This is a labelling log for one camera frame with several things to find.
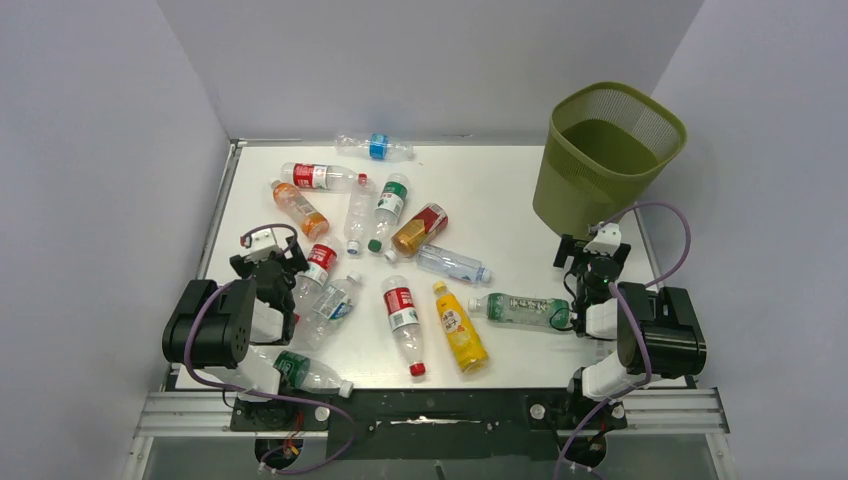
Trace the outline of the green tea bottle white cap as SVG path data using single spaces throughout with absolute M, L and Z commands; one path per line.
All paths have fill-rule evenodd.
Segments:
M 563 299 L 540 299 L 490 293 L 467 301 L 467 310 L 487 320 L 566 332 L 573 329 L 570 304 Z

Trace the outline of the clear bottle red cap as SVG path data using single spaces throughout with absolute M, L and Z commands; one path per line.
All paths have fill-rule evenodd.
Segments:
M 413 378 L 426 374 L 424 342 L 419 315 L 405 277 L 394 275 L 381 283 L 389 329 Z

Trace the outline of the clear water bottle blue cap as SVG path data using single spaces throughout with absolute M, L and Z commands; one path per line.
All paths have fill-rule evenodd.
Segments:
M 468 284 L 489 284 L 492 279 L 492 270 L 480 260 L 432 244 L 418 250 L 415 263 L 429 272 Z

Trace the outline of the yellow honey pomelo drink bottle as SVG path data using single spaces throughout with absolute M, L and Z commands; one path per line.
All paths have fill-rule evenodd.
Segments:
M 442 329 L 463 374 L 482 370 L 489 355 L 468 314 L 443 281 L 432 286 Z

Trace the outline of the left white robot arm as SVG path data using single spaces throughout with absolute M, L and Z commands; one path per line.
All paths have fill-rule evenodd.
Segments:
M 259 347 L 284 346 L 295 331 L 295 275 L 307 270 L 302 250 L 271 250 L 229 259 L 236 279 L 190 281 L 162 336 L 162 351 L 206 386 L 248 402 L 276 400 L 281 373 Z

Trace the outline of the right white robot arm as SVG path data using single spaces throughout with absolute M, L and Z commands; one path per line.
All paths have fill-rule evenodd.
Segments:
M 562 400 L 564 417 L 585 427 L 614 402 L 655 380 L 699 374 L 706 363 L 706 341 L 690 295 L 683 288 L 656 291 L 621 280 L 630 245 L 616 232 L 591 240 L 561 237 L 554 260 L 570 288 L 568 328 L 581 338 L 613 341 L 599 362 L 579 368 Z

